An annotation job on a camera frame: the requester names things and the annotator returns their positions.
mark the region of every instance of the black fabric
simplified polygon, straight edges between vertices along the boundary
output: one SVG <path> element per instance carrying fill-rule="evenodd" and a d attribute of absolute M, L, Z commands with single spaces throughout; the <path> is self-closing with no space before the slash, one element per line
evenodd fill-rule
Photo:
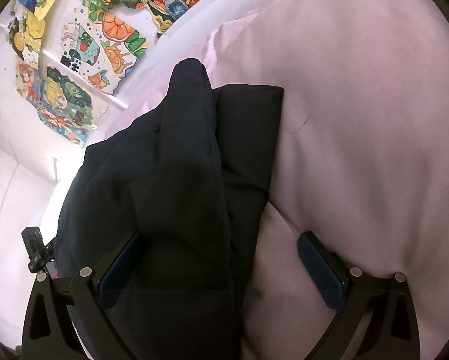
<path fill-rule="evenodd" d="M 130 230 L 144 237 L 106 311 L 138 359 L 238 358 L 282 98 L 270 86 L 212 90 L 188 59 L 156 109 L 86 150 L 59 219 L 58 271 L 94 266 Z"/>

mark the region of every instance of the silver rivet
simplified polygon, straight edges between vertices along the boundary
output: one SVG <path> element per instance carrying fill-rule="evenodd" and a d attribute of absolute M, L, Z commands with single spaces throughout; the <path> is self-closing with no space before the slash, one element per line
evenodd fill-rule
<path fill-rule="evenodd" d="M 353 275 L 357 278 L 363 274 L 363 271 L 360 268 L 358 268 L 357 266 L 354 266 L 353 268 L 351 268 L 349 270 L 349 272 L 351 273 L 351 275 Z"/>
<path fill-rule="evenodd" d="M 405 275 L 404 274 L 400 274 L 400 273 L 395 274 L 394 278 L 396 279 L 396 281 L 398 281 L 400 283 L 404 283 L 405 280 L 406 280 Z"/>
<path fill-rule="evenodd" d="M 38 280 L 39 282 L 45 281 L 46 280 L 46 273 L 45 272 L 39 272 L 36 275 L 36 280 Z"/>
<path fill-rule="evenodd" d="M 88 268 L 88 267 L 83 268 L 80 270 L 80 276 L 83 278 L 84 277 L 87 278 L 91 274 L 91 272 L 93 272 L 93 270 L 91 268 Z"/>

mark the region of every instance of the blue gripper pad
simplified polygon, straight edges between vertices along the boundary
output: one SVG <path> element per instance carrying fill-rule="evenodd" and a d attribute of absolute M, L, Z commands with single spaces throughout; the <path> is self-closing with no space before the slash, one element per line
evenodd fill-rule
<path fill-rule="evenodd" d="M 97 303 L 102 310 L 109 309 L 116 304 L 123 288 L 140 261 L 143 250 L 143 237 L 139 233 L 135 233 L 99 283 Z"/>
<path fill-rule="evenodd" d="M 345 288 L 306 233 L 301 234 L 298 239 L 298 255 L 326 306 L 339 311 L 345 303 Z"/>

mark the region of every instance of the white wall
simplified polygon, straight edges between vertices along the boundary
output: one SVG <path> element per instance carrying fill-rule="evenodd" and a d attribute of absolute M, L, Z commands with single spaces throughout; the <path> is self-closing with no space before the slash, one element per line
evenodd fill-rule
<path fill-rule="evenodd" d="M 0 149 L 0 341 L 11 347 L 21 342 L 34 281 L 21 231 L 39 226 L 54 188 Z"/>

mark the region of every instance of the pink sheet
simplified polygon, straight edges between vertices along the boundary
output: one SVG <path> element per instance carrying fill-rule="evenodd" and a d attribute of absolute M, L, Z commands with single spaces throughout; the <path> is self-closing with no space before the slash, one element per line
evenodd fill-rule
<path fill-rule="evenodd" d="M 449 339 L 449 25 L 436 5 L 269 0 L 174 62 L 187 56 L 214 87 L 285 89 L 245 358 L 303 359 L 331 322 L 297 257 L 312 228 L 368 273 L 406 275 L 421 358 L 433 359 Z M 158 105 L 173 66 L 140 78 L 109 135 Z"/>

